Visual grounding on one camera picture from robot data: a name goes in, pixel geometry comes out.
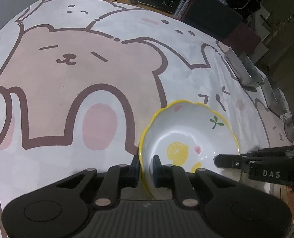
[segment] pink bear face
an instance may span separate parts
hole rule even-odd
[[[135,153],[134,143],[152,115],[166,106],[158,78],[166,59],[147,42],[121,42],[87,28],[39,25],[22,31],[16,45],[0,71],[0,86],[20,99],[26,149],[70,144],[83,99],[106,90],[123,106],[126,150]]]

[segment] cat face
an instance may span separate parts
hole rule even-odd
[[[259,100],[256,100],[256,108],[265,125],[266,133],[269,139],[270,147],[290,146],[290,142],[284,132],[284,122],[277,117]]]

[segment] cartoon bear print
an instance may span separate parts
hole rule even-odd
[[[158,77],[167,60],[160,49],[135,39],[121,42],[90,28],[44,24],[24,31],[21,24],[20,29],[0,70],[0,92],[6,88],[19,97],[23,147],[71,144],[81,102],[106,90],[122,104],[125,149],[136,154],[143,129],[167,105]]]
[[[4,126],[8,126],[8,129],[0,144],[0,219],[3,208],[16,197],[86,168],[105,172],[111,165],[129,164],[132,161],[133,156],[124,149],[125,115],[121,103],[112,93],[97,91],[83,100],[76,115],[71,145],[31,149],[21,146],[21,105],[18,96],[10,94],[11,121],[9,125],[5,125],[8,108],[6,109],[3,95],[0,94],[0,133],[4,132]],[[101,125],[97,129],[95,124],[91,126],[93,121],[103,121],[106,126]],[[96,140],[95,146],[101,146],[97,150],[89,149],[87,143],[90,139],[84,137],[94,133],[96,135],[92,135],[92,140]],[[108,145],[108,148],[102,151],[102,145]]]

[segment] silver box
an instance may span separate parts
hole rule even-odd
[[[265,84],[262,85],[262,91],[266,99],[267,107],[276,115],[287,113],[282,95],[276,83],[267,77],[264,78],[264,83]]]
[[[264,84],[261,75],[245,52],[239,52],[230,47],[225,54],[225,59],[242,86],[259,87]]]
[[[284,132],[290,142],[294,141],[294,116],[292,115],[284,122]]]

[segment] white tablecloth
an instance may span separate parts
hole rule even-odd
[[[0,215],[75,172],[130,163],[153,113],[179,99],[222,114],[240,153],[290,145],[290,112],[278,118],[260,87],[243,89],[221,47],[131,5],[40,0],[18,14],[0,30]]]

